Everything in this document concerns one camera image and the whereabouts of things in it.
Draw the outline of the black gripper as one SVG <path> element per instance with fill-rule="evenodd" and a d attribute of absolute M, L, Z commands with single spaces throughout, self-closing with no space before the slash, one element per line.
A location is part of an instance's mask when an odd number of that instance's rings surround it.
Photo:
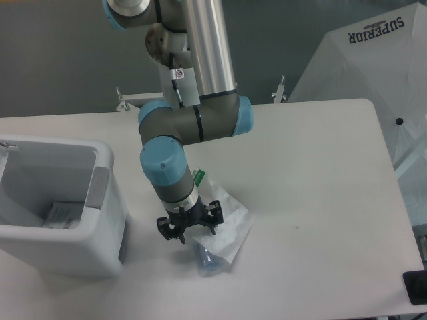
<path fill-rule="evenodd" d="M 223 223 L 222 207 L 218 200 L 204 205 L 199 196 L 195 205 L 186 210 L 184 207 L 167 210 L 169 218 L 157 218 L 157 229 L 166 240 L 178 239 L 185 245 L 185 230 L 195 225 L 208 227 L 212 235 L 216 234 L 215 228 Z"/>

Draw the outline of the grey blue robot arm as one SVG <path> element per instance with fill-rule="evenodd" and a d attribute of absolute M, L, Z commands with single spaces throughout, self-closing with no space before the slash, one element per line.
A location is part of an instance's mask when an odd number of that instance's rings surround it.
<path fill-rule="evenodd" d="M 118 29 L 147 25 L 151 58 L 177 74 L 195 73 L 196 104 L 155 100 L 139 111 L 143 148 L 140 161 L 167 212 L 157 220 L 168 240 L 184 240 L 195 225 L 215 229 L 224 221 L 219 201 L 204 204 L 193 180 L 186 145 L 233 137 L 254 125 L 250 100 L 238 95 L 221 1 L 104 1 L 109 22 Z"/>

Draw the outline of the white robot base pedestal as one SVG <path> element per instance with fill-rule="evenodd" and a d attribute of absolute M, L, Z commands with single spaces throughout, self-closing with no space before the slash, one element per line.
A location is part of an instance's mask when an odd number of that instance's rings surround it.
<path fill-rule="evenodd" d="M 198 105 L 200 103 L 193 67 L 171 70 L 169 67 L 160 65 L 158 69 L 163 99 L 174 109 L 179 109 L 179 98 L 174 89 L 173 81 L 176 82 L 176 87 L 185 107 Z"/>

